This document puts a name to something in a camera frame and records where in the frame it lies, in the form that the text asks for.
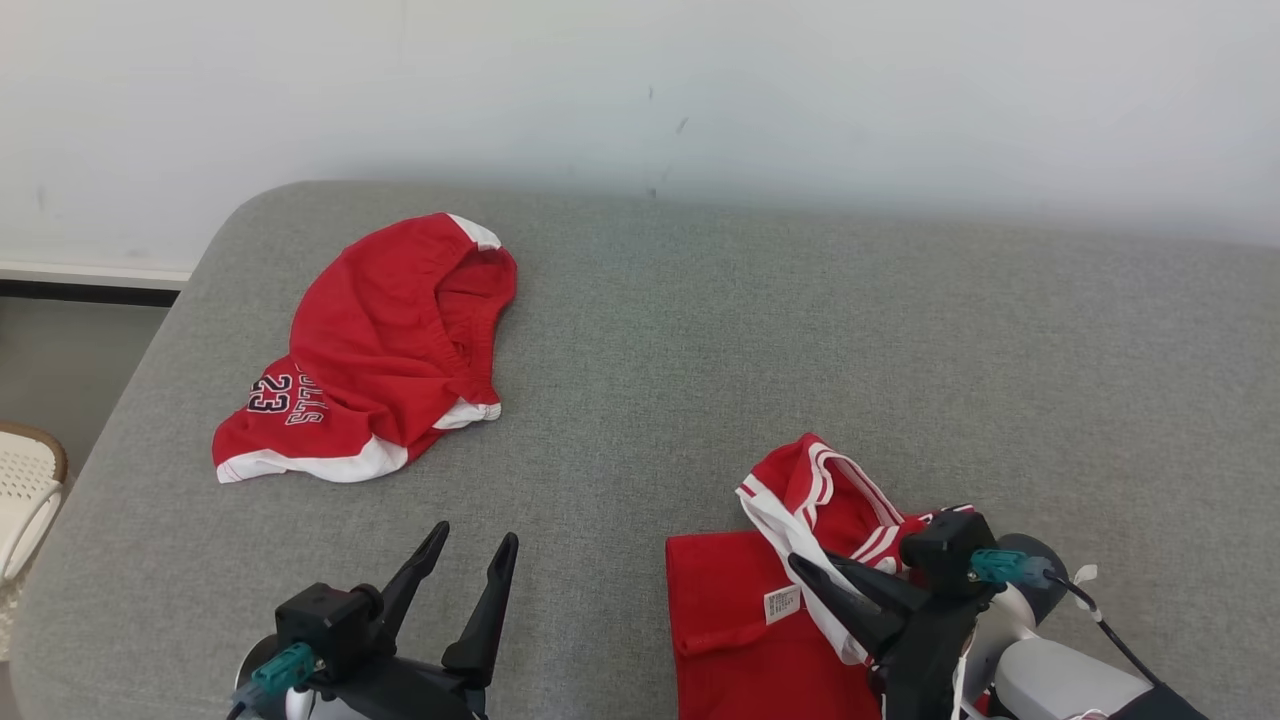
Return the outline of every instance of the floor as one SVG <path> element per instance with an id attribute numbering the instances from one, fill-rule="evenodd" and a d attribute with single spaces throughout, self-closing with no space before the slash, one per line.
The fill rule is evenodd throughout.
<path id="1" fill-rule="evenodd" d="M 0 297 L 0 420 L 49 432 L 79 473 L 166 313 Z M 0 662 L 0 719 L 17 717 Z"/>

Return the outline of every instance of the folded red shirt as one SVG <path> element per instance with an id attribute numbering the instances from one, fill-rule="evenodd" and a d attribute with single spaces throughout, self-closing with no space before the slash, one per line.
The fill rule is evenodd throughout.
<path id="1" fill-rule="evenodd" d="M 804 556 L 856 592 L 824 551 L 902 573 L 901 539 L 933 514 L 904 516 L 861 468 L 814 434 L 771 452 L 736 492 L 759 533 L 667 541 L 681 720 L 878 719 L 867 651 L 800 583 L 787 556 Z"/>

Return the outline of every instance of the teal connector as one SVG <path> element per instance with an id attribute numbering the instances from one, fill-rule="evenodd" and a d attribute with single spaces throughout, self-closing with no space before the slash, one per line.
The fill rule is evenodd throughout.
<path id="1" fill-rule="evenodd" d="M 284 694 L 289 688 L 307 682 L 316 671 L 316 656 L 310 646 L 294 643 L 253 670 L 250 682 L 236 689 L 232 703 L 255 710 L 265 701 Z"/>
<path id="2" fill-rule="evenodd" d="M 253 682 L 269 697 L 283 694 L 293 685 L 305 683 L 316 671 L 316 656 L 310 646 L 293 643 L 284 652 L 253 670 Z"/>
<path id="3" fill-rule="evenodd" d="M 987 583 L 1018 583 L 1047 588 L 1044 570 L 1053 565 L 1047 557 L 1037 557 L 1014 550 L 979 550 L 973 553 L 970 566 L 979 580 Z"/>

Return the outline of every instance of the printed team name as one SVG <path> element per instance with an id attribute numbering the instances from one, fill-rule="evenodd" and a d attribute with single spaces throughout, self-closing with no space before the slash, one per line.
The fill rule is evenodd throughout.
<path id="1" fill-rule="evenodd" d="M 293 380 L 294 375 L 262 375 L 253 383 L 253 388 L 248 393 L 248 404 L 244 407 L 250 413 L 289 413 L 289 416 L 284 419 L 285 425 L 324 421 L 325 410 L 329 409 L 323 400 L 324 391 L 298 369 L 298 397 L 297 402 L 293 402 L 293 397 L 289 395 L 294 387 Z"/>

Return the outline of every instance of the white laundry basket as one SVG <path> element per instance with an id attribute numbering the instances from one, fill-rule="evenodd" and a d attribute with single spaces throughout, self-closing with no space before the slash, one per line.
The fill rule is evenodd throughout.
<path id="1" fill-rule="evenodd" d="M 63 501 L 67 452 L 49 433 L 0 423 L 0 585 L 27 566 Z"/>

